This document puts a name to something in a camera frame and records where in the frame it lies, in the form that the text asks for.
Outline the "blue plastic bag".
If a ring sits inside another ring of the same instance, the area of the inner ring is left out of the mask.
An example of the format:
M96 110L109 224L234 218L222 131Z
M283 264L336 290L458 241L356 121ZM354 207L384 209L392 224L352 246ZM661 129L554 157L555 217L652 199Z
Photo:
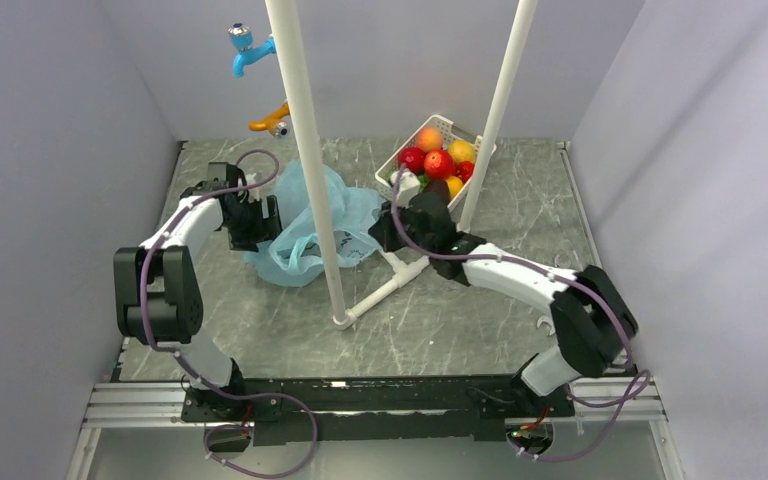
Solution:
M324 169L338 266L353 268L379 249L368 233L383 203L372 189L346 185L329 167ZM311 202L301 162L293 160L278 175L273 188L281 217L282 232L262 242L243 260L258 276L280 287L304 287L324 273L321 242L315 231Z

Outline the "orange red fake peach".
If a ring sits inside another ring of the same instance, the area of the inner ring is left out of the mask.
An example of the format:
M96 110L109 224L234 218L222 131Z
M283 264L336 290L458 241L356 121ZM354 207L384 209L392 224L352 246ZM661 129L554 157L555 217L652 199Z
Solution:
M414 145L425 153L442 150L445 137L435 127L423 127L415 135Z

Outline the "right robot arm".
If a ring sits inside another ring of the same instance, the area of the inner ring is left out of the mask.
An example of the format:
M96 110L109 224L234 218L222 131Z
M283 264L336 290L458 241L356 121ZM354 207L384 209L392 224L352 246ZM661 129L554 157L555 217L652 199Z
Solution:
M560 269L508 253L458 229L434 193L421 193L405 207L383 203L368 233L386 252L416 249L447 280L504 294L549 316L555 345L512 379L511 401L524 415L538 413L571 381L601 377L639 331L603 269Z

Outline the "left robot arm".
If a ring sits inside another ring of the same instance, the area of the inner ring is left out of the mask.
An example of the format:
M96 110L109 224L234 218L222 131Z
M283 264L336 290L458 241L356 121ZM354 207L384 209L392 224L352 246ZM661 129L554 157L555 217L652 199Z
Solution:
M213 162L157 232L113 257L120 333L171 355L193 393L207 396L208 407L224 420L245 411L248 394L237 362L201 331L204 304L194 260L216 231L226 232L232 251L257 252L279 236L278 199L261 191L273 178Z

